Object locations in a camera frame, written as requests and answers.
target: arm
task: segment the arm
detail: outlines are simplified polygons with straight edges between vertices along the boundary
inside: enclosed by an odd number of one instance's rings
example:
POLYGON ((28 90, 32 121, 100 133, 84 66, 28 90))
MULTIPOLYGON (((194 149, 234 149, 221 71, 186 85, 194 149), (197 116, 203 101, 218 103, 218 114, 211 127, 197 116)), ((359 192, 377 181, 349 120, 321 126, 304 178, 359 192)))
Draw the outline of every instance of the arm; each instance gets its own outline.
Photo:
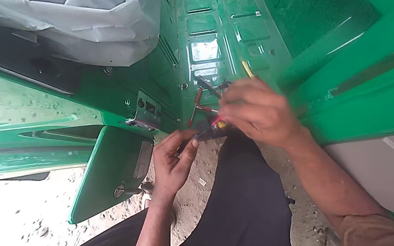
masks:
POLYGON ((182 142, 193 135, 192 131, 175 131, 155 146, 155 188, 137 246, 170 245, 172 203, 188 178, 199 142, 189 141, 180 158, 176 152, 182 142))
POLYGON ((337 230, 344 216, 383 213, 314 141, 292 115, 287 100, 265 82, 258 78, 234 82, 220 105, 218 114, 247 136, 288 152, 303 187, 337 230))

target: hand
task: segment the hand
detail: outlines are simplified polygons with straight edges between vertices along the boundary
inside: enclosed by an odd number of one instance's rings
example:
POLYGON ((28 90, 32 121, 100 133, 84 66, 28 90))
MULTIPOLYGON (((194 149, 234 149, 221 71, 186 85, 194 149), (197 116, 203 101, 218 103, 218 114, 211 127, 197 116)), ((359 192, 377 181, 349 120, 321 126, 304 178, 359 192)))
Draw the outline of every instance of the hand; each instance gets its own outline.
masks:
POLYGON ((199 142, 191 139, 183 150, 180 158, 177 149, 184 140, 190 139, 194 131, 175 131, 157 144, 153 150, 155 164, 155 190, 160 197, 175 197, 178 190, 185 184, 191 164, 193 163, 199 142))
POLYGON ((219 101, 219 115, 248 137, 279 147, 290 147, 308 135, 291 113, 287 99, 259 78, 233 82, 219 101))

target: right hand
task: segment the right hand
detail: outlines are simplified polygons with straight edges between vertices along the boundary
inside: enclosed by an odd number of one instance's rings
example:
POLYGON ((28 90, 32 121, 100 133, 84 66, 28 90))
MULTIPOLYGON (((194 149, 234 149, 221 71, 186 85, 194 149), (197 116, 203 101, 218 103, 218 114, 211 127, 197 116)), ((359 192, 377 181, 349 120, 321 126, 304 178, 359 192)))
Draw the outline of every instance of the right hand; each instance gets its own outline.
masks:
POLYGON ((309 135, 292 114, 287 99, 259 78, 233 82, 219 103, 218 115, 252 139, 285 148, 309 135))

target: fingernail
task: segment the fingernail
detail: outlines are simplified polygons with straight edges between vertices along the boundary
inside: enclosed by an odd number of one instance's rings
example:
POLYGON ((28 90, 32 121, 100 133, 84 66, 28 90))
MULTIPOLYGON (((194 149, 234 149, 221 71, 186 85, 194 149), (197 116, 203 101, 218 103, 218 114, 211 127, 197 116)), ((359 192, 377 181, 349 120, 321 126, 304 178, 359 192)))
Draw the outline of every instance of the fingernail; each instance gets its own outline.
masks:
POLYGON ((195 148, 198 147, 198 141, 197 141, 197 139, 194 139, 194 140, 193 140, 193 146, 194 146, 195 148))

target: green flap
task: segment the green flap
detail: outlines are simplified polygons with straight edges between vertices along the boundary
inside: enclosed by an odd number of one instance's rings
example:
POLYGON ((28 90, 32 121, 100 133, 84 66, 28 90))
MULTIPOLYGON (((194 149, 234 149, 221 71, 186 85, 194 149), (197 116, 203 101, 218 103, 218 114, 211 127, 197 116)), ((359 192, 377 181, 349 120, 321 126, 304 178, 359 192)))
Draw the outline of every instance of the green flap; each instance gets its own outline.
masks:
POLYGON ((141 184, 150 165, 153 145, 152 139, 104 126, 89 158, 68 222, 77 224, 130 198, 131 194, 115 190, 121 187, 134 191, 141 184))

